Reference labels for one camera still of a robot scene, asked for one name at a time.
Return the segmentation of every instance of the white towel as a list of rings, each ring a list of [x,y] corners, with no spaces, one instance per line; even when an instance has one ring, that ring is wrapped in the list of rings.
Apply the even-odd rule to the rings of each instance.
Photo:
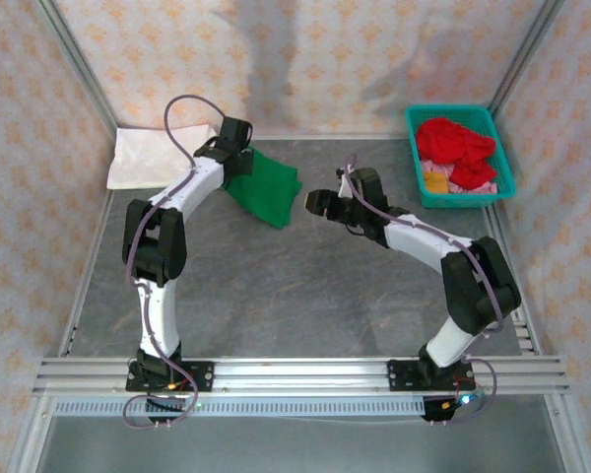
[[[172,133],[191,155],[216,135],[210,125],[179,128]],[[187,170],[188,159],[172,144],[164,131],[118,128],[114,160],[107,175],[107,188],[167,187]]]

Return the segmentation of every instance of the gray mat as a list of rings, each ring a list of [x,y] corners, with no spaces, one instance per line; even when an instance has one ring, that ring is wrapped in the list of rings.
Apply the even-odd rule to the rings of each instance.
[[[349,153],[381,176],[391,205],[460,236],[486,234],[482,212],[427,210],[406,141],[267,141],[255,146],[295,166],[303,183],[292,224],[256,220],[223,191],[186,225],[188,261],[177,283],[177,328],[186,357],[413,356],[446,318],[441,277],[407,254],[351,236],[309,214],[304,195],[338,188]],[[114,192],[88,289],[75,356],[133,356],[138,296],[124,283],[121,243],[127,204],[155,190]],[[477,354],[519,353],[512,323]]]
[[[548,416],[542,396],[499,396],[486,414],[447,428],[197,417],[170,432],[135,432],[117,418],[67,417],[53,419],[37,472],[559,473]]]

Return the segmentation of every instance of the yellow cloth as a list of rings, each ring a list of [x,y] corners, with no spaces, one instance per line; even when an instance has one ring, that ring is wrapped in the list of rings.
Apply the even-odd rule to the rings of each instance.
[[[425,187],[432,194],[449,193],[449,186],[446,182],[446,175],[444,175],[442,172],[432,172],[430,170],[424,170],[423,179],[425,180]]]

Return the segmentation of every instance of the green cloth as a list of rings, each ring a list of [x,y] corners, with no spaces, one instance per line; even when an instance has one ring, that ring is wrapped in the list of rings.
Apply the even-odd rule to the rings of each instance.
[[[302,183],[297,169],[254,152],[251,175],[233,177],[227,193],[263,222],[281,229],[291,222],[291,210]]]

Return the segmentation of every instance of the teal basket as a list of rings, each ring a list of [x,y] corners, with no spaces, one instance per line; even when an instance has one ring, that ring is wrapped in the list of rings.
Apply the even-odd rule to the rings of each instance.
[[[494,154],[488,158],[489,165],[496,171],[497,194],[434,194],[427,191],[421,159],[416,146],[416,132],[419,127],[431,118],[443,116],[459,123],[483,136],[490,136],[496,142]],[[414,166],[421,190],[421,202],[428,208],[478,208],[491,205],[501,199],[508,199],[516,192],[516,185],[505,158],[503,147],[494,128],[493,118],[488,110],[479,105],[412,105],[405,111],[407,127],[410,133],[410,144],[414,156]]]

